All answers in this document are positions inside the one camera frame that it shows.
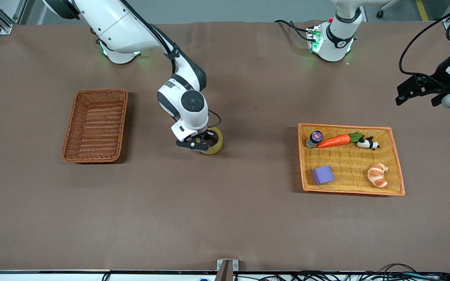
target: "small can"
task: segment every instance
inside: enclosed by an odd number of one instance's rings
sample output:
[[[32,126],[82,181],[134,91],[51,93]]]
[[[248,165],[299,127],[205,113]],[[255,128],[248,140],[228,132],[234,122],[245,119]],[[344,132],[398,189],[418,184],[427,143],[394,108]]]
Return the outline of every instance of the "small can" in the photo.
[[[318,143],[322,141],[322,138],[323,138],[322,133],[316,130],[310,134],[310,137],[307,139],[307,142],[305,142],[305,145],[309,149],[316,148]]]

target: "basket rim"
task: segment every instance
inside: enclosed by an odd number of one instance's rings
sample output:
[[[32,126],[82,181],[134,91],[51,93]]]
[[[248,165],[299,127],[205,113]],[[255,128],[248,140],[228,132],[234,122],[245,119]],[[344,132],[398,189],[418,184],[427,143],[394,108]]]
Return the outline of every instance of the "basket rim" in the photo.
[[[313,188],[313,185],[308,185],[304,180],[304,169],[303,169],[303,140],[302,140],[302,128],[309,126],[318,126],[326,128],[342,128],[342,129],[360,129],[360,130],[384,130],[388,133],[390,142],[392,144],[393,156],[395,157],[395,162],[397,165],[397,176],[398,185],[400,188],[399,192],[389,193],[389,192],[368,192],[359,190],[324,190],[319,188]],[[340,193],[340,194],[360,194],[360,195],[378,195],[378,196],[405,196],[404,178],[402,177],[402,168],[400,167],[400,161],[398,160],[397,147],[395,145],[395,139],[393,138],[393,133],[391,127],[377,127],[377,126],[346,126],[346,125],[332,125],[332,124],[319,124],[319,123],[298,123],[298,155],[300,158],[300,172],[302,176],[302,186],[303,190],[306,192],[326,192],[326,193]]]
[[[121,126],[121,129],[120,129],[120,134],[119,134],[119,138],[118,138],[118,149],[116,151],[116,154],[112,157],[67,158],[66,157],[66,149],[67,149],[67,144],[70,140],[69,139],[70,131],[72,129],[72,121],[73,121],[73,117],[75,115],[75,105],[77,103],[77,100],[79,99],[79,97],[82,94],[85,94],[88,92],[97,92],[97,91],[119,92],[120,94],[123,95],[123,113],[121,114],[121,123],[123,125]],[[105,163],[105,162],[116,161],[121,155],[121,147],[123,145],[123,134],[124,134],[124,129],[125,129],[127,101],[128,101],[128,94],[125,89],[88,89],[88,90],[78,91],[74,96],[72,107],[70,109],[70,116],[69,116],[69,121],[68,121],[68,125],[67,125],[67,131],[66,131],[66,138],[64,140],[64,144],[62,145],[62,152],[61,152],[62,160],[65,162],[69,162],[69,163],[100,163],[100,162]]]

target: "toy carrot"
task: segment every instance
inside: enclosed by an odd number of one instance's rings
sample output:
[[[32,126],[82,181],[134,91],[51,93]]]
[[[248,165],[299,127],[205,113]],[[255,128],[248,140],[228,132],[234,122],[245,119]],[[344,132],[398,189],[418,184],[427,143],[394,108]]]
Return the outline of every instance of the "toy carrot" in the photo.
[[[358,142],[362,136],[363,135],[359,132],[349,133],[348,135],[338,135],[336,137],[332,137],[320,142],[317,147],[328,148],[331,146],[341,146],[343,144],[349,144],[350,142]]]

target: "brown table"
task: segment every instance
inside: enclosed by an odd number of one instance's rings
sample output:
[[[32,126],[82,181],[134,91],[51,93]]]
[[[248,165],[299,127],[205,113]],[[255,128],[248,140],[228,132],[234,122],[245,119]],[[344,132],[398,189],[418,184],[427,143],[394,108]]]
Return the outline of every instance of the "brown table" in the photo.
[[[398,58],[427,23],[363,23],[341,62],[323,62],[276,23],[161,28],[208,75],[223,150],[179,149],[157,89],[160,53],[119,66],[87,26],[17,26],[0,39],[0,269],[450,271],[450,110],[397,107]],[[438,25],[405,59],[432,73],[450,55]],[[119,164],[69,164],[75,93],[122,87]],[[391,126],[406,196],[302,192],[299,122]]]

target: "basket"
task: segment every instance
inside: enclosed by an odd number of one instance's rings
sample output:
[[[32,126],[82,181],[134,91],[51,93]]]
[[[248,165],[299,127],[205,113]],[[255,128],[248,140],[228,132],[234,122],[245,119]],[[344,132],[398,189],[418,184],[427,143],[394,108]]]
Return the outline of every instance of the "basket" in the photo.
[[[305,142],[315,130],[319,130],[324,139],[344,133],[360,132],[365,137],[374,137],[373,141],[378,142],[380,148],[373,151],[359,148],[356,144],[350,143],[323,149],[309,149],[305,146]],[[402,171],[391,128],[300,123],[298,124],[298,149],[302,184],[305,191],[382,196],[405,195]],[[375,187],[368,179],[368,170],[377,163],[385,164],[389,168],[384,173],[384,178],[388,181],[389,186],[382,189]],[[311,171],[325,165],[331,167],[334,180],[322,185],[315,185]]]
[[[127,107],[123,89],[79,91],[62,147],[65,162],[113,162],[120,156]]]

